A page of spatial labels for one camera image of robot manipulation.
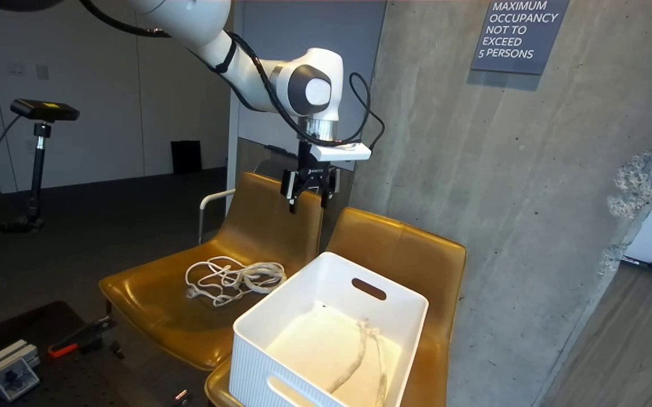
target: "chair backrest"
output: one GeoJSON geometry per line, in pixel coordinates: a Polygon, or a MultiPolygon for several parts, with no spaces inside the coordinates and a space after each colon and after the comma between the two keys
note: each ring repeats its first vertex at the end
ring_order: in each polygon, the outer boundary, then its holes
{"type": "Polygon", "coordinates": [[[425,326],[451,341],[466,251],[462,244],[375,214],[343,209],[328,251],[429,302],[425,326]]]}
{"type": "Polygon", "coordinates": [[[252,263],[281,263],[291,274],[319,253],[321,227],[319,194],[304,192],[291,210],[279,182],[243,172],[230,210],[210,244],[235,250],[235,255],[252,263]]]}

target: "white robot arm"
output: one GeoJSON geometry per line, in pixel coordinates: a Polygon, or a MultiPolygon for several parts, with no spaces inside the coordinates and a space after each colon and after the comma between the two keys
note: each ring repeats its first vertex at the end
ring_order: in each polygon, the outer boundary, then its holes
{"type": "Polygon", "coordinates": [[[295,61],[257,60],[239,37],[225,33],[230,0],[129,3],[226,80],[245,106],[279,112],[296,131],[299,170],[282,179],[282,194],[291,205],[302,191],[321,191],[328,199],[326,194],[334,191],[334,170],[328,163],[371,156],[362,142],[333,139],[343,89],[340,55],[309,49],[295,61]]]}

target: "yellow chair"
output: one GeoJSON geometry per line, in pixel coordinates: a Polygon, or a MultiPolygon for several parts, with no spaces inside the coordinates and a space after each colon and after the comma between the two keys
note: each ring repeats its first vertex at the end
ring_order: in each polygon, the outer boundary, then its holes
{"type": "Polygon", "coordinates": [[[260,296],[247,295],[230,306],[213,307],[185,296],[185,270],[197,261],[228,255],[245,264],[281,263],[290,277],[319,253],[321,222],[324,210],[317,194],[304,192],[291,214],[281,198],[279,182],[245,172],[213,241],[106,277],[99,280],[99,293],[118,314],[165,354],[194,368],[213,372],[230,354],[232,322],[260,296]]]}
{"type": "MultiPolygon", "coordinates": [[[[429,302],[402,406],[444,407],[452,322],[466,264],[463,248],[399,219],[343,209],[326,250],[429,302]]],[[[230,361],[225,361],[205,380],[205,396],[217,407],[237,406],[228,393],[228,373],[230,361]]]]}

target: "occupancy sign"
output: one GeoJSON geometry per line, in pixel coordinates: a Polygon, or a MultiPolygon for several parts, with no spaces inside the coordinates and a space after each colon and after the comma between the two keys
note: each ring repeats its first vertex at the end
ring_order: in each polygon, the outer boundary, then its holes
{"type": "Polygon", "coordinates": [[[568,0],[491,0],[472,71],[544,72],[568,0]]]}

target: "white plastic bin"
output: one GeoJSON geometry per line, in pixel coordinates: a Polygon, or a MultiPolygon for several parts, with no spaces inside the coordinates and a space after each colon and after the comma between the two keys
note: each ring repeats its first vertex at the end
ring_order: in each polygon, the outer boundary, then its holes
{"type": "Polygon", "coordinates": [[[428,302],[321,253],[235,323],[230,393],[247,407],[397,407],[428,302]]]}

